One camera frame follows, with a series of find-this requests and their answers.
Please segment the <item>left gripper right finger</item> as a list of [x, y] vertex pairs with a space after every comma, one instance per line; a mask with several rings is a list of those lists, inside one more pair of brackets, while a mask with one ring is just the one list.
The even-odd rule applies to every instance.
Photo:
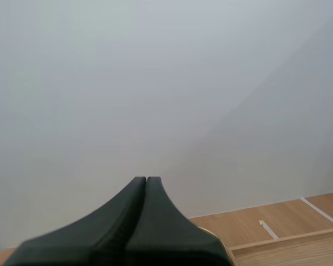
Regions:
[[231, 265], [221, 240], [175, 207], [160, 177], [148, 177], [137, 226], [125, 248], [127, 265]]

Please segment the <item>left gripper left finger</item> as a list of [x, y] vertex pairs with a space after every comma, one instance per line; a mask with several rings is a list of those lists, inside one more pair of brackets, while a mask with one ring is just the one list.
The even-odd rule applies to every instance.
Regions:
[[6, 265], [125, 265], [125, 248], [142, 211], [146, 182], [135, 177], [89, 215], [23, 242]]

